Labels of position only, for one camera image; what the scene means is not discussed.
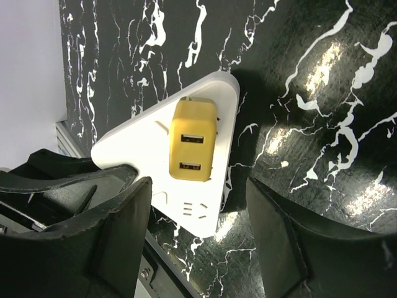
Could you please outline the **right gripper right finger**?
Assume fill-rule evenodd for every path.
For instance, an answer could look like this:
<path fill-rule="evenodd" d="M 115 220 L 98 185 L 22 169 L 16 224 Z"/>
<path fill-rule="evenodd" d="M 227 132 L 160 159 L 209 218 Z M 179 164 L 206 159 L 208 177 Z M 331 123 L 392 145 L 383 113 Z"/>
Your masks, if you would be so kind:
<path fill-rule="evenodd" d="M 327 219 L 255 178 L 246 201 L 267 297 L 395 297 L 396 235 Z"/>

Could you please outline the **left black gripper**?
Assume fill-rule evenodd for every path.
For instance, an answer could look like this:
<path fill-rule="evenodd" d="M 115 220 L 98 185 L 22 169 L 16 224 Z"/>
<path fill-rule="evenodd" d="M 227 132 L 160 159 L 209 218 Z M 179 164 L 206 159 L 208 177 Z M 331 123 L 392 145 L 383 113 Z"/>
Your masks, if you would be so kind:
<path fill-rule="evenodd" d="M 137 176 L 128 165 L 99 169 L 90 158 L 36 151 L 1 171 L 1 232 L 41 232 L 117 196 Z"/>

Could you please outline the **white triangular socket adapter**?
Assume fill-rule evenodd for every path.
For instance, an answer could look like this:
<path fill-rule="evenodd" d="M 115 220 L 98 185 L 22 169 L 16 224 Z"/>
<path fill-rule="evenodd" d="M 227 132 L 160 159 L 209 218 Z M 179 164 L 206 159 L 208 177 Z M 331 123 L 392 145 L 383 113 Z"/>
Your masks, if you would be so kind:
<path fill-rule="evenodd" d="M 228 72 L 215 71 L 107 132 L 91 149 L 102 169 L 130 165 L 152 179 L 152 205 L 200 238 L 216 232 L 233 142 L 240 87 Z M 169 130 L 178 101 L 208 98 L 217 107 L 217 135 L 210 179 L 174 179 L 169 174 Z"/>

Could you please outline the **yellow USB charger plug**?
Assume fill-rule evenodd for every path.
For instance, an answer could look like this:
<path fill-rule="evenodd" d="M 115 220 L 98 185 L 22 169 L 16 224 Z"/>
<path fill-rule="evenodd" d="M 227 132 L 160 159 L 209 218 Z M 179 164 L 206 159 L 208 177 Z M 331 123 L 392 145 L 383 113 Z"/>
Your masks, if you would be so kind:
<path fill-rule="evenodd" d="M 217 107 L 202 97 L 181 98 L 169 130 L 169 174 L 174 179 L 210 179 L 217 135 Z"/>

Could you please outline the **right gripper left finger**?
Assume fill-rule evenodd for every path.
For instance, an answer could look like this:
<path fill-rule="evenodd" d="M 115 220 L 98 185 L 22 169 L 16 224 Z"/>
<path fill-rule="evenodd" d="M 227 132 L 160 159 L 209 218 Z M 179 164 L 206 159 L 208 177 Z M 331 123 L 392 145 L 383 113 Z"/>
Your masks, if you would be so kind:
<path fill-rule="evenodd" d="M 2 297 L 133 297 L 152 180 L 42 232 L 1 235 Z"/>

